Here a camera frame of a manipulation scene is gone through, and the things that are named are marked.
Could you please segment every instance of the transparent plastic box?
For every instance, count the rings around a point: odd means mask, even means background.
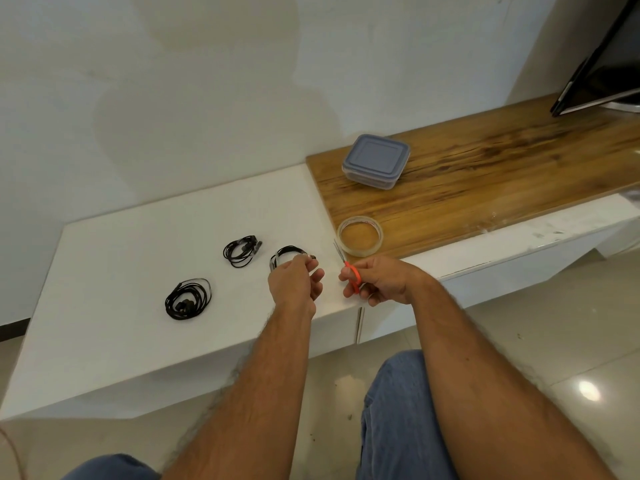
[[[354,182],[389,190],[402,175],[410,153],[409,145],[401,141],[362,134],[342,162],[342,171]]]

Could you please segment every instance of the scissors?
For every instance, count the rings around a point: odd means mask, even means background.
[[[353,286],[353,292],[356,294],[360,293],[362,278],[360,277],[358,270],[355,268],[355,266],[350,264],[349,261],[347,261],[344,258],[344,254],[342,254],[342,251],[340,250],[340,246],[338,246],[338,243],[335,241],[335,239],[333,240],[333,245],[335,246],[335,250],[338,251],[338,254],[340,254],[340,259],[342,259],[342,262],[344,263],[344,265],[347,266],[350,270],[352,270],[353,273],[356,275],[356,281],[349,280],[349,282],[351,283],[351,286]]]

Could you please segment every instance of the white wall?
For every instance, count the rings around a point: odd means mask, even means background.
[[[0,324],[63,223],[556,91],[623,1],[0,1]]]

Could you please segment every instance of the clear tape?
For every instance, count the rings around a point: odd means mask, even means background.
[[[369,224],[378,233],[378,241],[372,248],[366,250],[356,250],[350,249],[348,246],[345,246],[344,242],[342,241],[342,231],[345,229],[345,227],[357,223]],[[372,219],[371,217],[366,216],[349,217],[338,226],[336,234],[338,234],[338,244],[340,244],[340,247],[344,250],[344,252],[358,258],[365,258],[367,256],[375,254],[380,249],[380,246],[382,246],[382,240],[385,238],[385,234],[382,232],[382,226],[379,224],[379,222],[375,219]]]

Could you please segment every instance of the blue jeans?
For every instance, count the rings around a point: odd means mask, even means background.
[[[436,419],[422,351],[388,359],[364,398],[356,480],[458,480]],[[63,480],[158,480],[128,455],[99,456]]]

